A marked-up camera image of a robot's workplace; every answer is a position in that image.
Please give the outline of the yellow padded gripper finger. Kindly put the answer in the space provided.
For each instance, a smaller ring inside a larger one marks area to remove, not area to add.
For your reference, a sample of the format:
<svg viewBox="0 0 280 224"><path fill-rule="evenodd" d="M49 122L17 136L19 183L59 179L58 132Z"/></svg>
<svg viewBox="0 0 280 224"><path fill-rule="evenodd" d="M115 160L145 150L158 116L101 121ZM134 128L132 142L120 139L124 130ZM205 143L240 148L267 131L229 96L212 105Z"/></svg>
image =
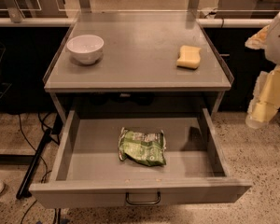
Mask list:
<svg viewBox="0 0 280 224"><path fill-rule="evenodd" d="M247 109L245 124L253 129L267 125L280 109L280 65L270 73L261 71L257 78L253 99Z"/></svg>
<svg viewBox="0 0 280 224"><path fill-rule="evenodd" d="M266 38L268 30L269 26L263 27L256 34L252 35L246 40L245 46L250 49L266 49Z"/></svg>

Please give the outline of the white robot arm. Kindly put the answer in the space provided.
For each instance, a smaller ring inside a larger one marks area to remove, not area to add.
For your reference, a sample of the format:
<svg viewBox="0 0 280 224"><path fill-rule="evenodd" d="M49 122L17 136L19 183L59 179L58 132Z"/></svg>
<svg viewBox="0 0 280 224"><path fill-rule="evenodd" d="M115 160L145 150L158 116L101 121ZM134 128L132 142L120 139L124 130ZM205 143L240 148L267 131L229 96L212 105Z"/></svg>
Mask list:
<svg viewBox="0 0 280 224"><path fill-rule="evenodd" d="M245 45L263 49L265 58L275 64L271 72L260 72L247 109L246 125L258 129L267 125L280 109L280 11L269 25L249 37Z"/></svg>

